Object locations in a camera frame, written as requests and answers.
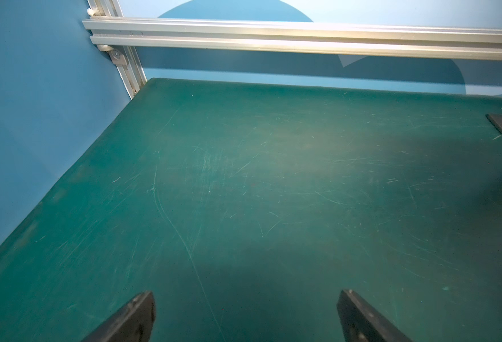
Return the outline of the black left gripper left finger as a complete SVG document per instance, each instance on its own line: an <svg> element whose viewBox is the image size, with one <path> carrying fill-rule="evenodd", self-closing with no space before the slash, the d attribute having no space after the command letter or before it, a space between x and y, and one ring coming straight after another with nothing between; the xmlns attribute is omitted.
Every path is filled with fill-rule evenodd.
<svg viewBox="0 0 502 342"><path fill-rule="evenodd" d="M89 333L82 342L149 342L155 319L153 293L141 292Z"/></svg>

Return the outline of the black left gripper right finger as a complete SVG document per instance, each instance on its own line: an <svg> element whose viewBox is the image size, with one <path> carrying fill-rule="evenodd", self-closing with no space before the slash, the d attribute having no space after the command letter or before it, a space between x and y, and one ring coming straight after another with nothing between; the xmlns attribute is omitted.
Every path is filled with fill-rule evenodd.
<svg viewBox="0 0 502 342"><path fill-rule="evenodd" d="M345 341L412 342L354 290L340 293L336 309Z"/></svg>

